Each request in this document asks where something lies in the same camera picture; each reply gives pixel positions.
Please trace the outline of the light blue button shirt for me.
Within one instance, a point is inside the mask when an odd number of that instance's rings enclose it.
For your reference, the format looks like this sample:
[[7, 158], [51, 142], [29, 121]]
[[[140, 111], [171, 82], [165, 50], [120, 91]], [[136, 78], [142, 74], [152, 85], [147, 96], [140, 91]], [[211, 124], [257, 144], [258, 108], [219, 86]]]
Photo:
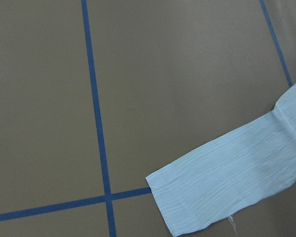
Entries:
[[272, 111], [146, 180], [175, 237], [203, 230], [290, 187], [296, 181], [296, 83]]

